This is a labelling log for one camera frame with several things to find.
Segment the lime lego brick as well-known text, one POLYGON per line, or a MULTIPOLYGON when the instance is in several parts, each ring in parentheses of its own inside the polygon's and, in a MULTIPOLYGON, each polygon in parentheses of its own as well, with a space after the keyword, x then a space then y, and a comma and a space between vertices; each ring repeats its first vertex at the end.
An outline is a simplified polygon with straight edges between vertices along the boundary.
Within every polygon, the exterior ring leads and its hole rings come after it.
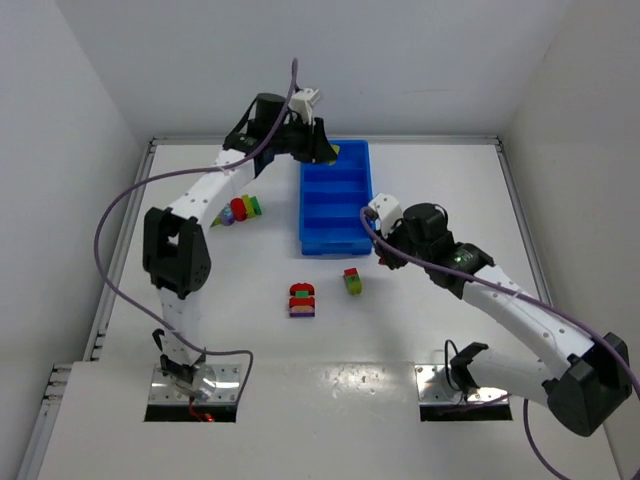
POLYGON ((359 295, 362 293, 362 282, 358 275, 346 275, 344 279, 350 295, 359 295))

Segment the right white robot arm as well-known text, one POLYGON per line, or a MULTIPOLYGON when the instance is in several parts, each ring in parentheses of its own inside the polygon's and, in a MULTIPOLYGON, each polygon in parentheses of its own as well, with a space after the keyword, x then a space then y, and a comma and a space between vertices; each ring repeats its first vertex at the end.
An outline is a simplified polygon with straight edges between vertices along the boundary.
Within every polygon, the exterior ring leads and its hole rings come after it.
POLYGON ((489 254, 455 240, 442 207, 402 208, 381 194, 361 218, 380 264, 422 267, 436 286, 484 312, 535 354, 523 360, 470 343, 445 363, 445 377, 461 396, 498 388, 547 407, 569 431, 588 437, 636 391, 622 339, 590 333, 529 296, 489 254))

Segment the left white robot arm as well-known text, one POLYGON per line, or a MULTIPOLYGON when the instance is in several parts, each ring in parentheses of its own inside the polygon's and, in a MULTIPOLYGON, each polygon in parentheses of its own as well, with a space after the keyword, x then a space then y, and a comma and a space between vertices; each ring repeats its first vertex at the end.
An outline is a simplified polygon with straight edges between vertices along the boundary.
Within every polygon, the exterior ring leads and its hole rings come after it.
POLYGON ((224 139, 213 163, 179 199, 144 217, 143 268, 159 294, 163 331, 154 340, 164 374, 185 385, 193 383, 206 356, 183 344, 198 333, 199 291, 212 261, 206 232, 214 218, 242 188, 257 178, 277 155, 301 163, 336 160, 324 130, 313 113, 321 93, 303 88, 285 98, 260 93, 224 139))

